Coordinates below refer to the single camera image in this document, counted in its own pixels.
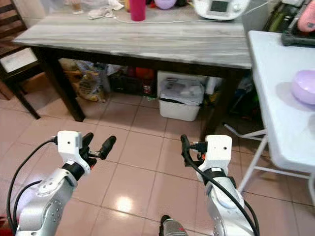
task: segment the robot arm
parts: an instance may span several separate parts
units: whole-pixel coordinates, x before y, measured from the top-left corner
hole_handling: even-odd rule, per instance
[[[82,138],[79,132],[60,131],[57,138],[63,166],[37,187],[35,197],[22,210],[17,236],[54,236],[77,181],[91,172],[96,164],[95,157],[102,160],[107,157],[116,141],[116,137],[111,136],[100,151],[92,152],[89,150],[92,133]]]
[[[193,163],[210,179],[215,180],[226,189],[244,208],[244,199],[236,189],[234,180],[227,177],[228,164],[231,160],[232,139],[226,135],[209,135],[205,142],[189,144],[185,135],[182,135],[182,156],[190,158],[189,150],[193,149],[200,154],[198,161]],[[243,213],[217,186],[208,178],[197,172],[199,180],[205,184],[205,192],[209,197],[208,213],[214,222],[214,236],[253,236],[253,230]]]

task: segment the gray marble tabletop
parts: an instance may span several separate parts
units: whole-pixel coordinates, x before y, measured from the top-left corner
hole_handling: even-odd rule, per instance
[[[200,65],[250,69],[243,24],[200,18],[191,6],[146,9],[146,20],[134,23],[124,9],[114,18],[89,20],[67,8],[53,13],[14,42],[107,55],[131,56]]]

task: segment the pink item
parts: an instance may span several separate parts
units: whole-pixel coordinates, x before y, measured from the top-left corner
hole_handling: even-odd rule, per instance
[[[143,21],[146,19],[146,0],[129,0],[131,19]]]
[[[155,3],[159,8],[166,10],[174,6],[176,0],[155,0]]]
[[[315,105],[315,70],[300,70],[292,82],[292,93],[301,102]]]
[[[309,3],[302,13],[297,26],[302,32],[312,32],[315,30],[315,0]]]

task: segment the black cable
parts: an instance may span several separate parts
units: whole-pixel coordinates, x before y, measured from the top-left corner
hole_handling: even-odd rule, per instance
[[[219,184],[218,182],[216,182],[214,179],[210,178],[209,176],[207,176],[206,174],[204,174],[193,162],[192,159],[190,159],[186,153],[182,153],[183,158],[201,175],[203,176],[206,180],[208,180],[210,183],[212,183],[213,185],[215,185],[219,190],[221,190],[225,195],[227,195],[229,197],[229,199],[231,199],[231,201],[237,206],[237,208],[241,211],[241,213],[244,215],[244,217],[246,218],[246,220],[248,221],[249,225],[252,228],[252,231],[254,232],[255,236],[259,236],[259,231],[257,231],[256,226],[254,225],[254,223],[252,222],[250,216],[247,214],[247,212],[244,210],[244,208],[239,204],[239,202],[232,196],[232,194],[230,194],[221,184]]]
[[[7,196],[7,200],[6,200],[6,217],[8,219],[9,222],[9,226],[12,230],[13,235],[15,235],[16,233],[16,229],[17,226],[13,224],[12,221],[12,217],[11,217],[11,209],[10,209],[10,201],[11,201],[11,195],[12,195],[12,189],[13,189],[13,185],[16,179],[16,176],[18,175],[19,171],[21,170],[21,168],[25,165],[25,163],[31,158],[31,156],[33,156],[42,146],[48,144],[48,143],[53,143],[55,141],[56,138],[52,138],[50,140],[47,140],[45,142],[43,142],[41,145],[39,145],[22,163],[21,165],[18,167],[18,169],[16,170],[16,172],[14,173],[14,176],[12,178],[10,187],[9,187],[9,191],[8,191],[8,196]]]
[[[252,214],[252,217],[254,219],[256,230],[257,230],[258,234],[260,234],[259,223],[258,223],[258,219],[256,217],[256,214],[255,214],[254,210],[252,209],[251,205],[248,202],[246,202],[245,200],[244,200],[244,203],[245,203],[245,206],[248,208],[248,210],[250,210],[250,212]]]
[[[16,200],[15,200],[15,203],[14,203],[14,208],[13,208],[13,225],[14,225],[14,226],[16,226],[16,227],[18,226],[18,221],[17,221],[17,219],[16,219],[16,211],[17,211],[18,204],[19,204],[19,200],[20,200],[22,194],[23,194],[23,193],[25,192],[25,190],[27,190],[29,187],[31,187],[31,186],[33,186],[33,185],[35,185],[35,184],[38,184],[38,183],[40,183],[40,182],[42,182],[42,181],[39,180],[39,181],[35,181],[35,182],[32,182],[32,183],[26,185],[26,186],[19,192],[19,194],[17,195]]]

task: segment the wooden chair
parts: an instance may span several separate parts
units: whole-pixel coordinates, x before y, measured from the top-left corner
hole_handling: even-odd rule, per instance
[[[27,29],[12,0],[0,0],[0,80],[36,118],[40,116],[24,97],[19,85],[41,72],[39,62],[30,48],[12,43],[12,40]]]

